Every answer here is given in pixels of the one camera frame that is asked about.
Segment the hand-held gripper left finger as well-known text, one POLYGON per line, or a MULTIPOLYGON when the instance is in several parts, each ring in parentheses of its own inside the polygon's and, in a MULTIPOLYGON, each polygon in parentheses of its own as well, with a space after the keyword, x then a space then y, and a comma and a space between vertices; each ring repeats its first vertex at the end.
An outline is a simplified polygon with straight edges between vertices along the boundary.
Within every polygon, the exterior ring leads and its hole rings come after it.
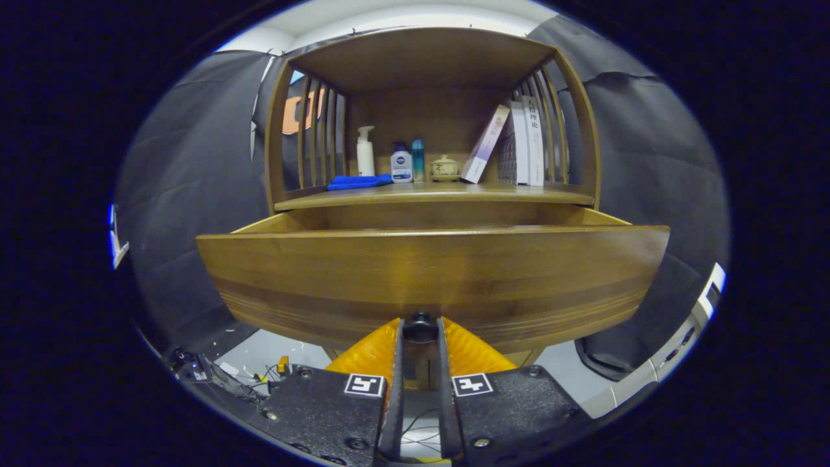
POLYGON ((403 432, 403 320, 383 324, 326 368, 293 365, 259 408, 259 428, 324 465, 396 461, 403 432))

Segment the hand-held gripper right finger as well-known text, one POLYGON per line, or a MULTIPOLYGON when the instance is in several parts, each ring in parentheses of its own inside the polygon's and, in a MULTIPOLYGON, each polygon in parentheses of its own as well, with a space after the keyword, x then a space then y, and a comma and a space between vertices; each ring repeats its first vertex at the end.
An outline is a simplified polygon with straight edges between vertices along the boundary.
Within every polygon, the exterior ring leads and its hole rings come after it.
POLYGON ((536 464, 593 429, 539 365, 516 366, 447 317, 436 319, 442 456, 453 464, 536 464))

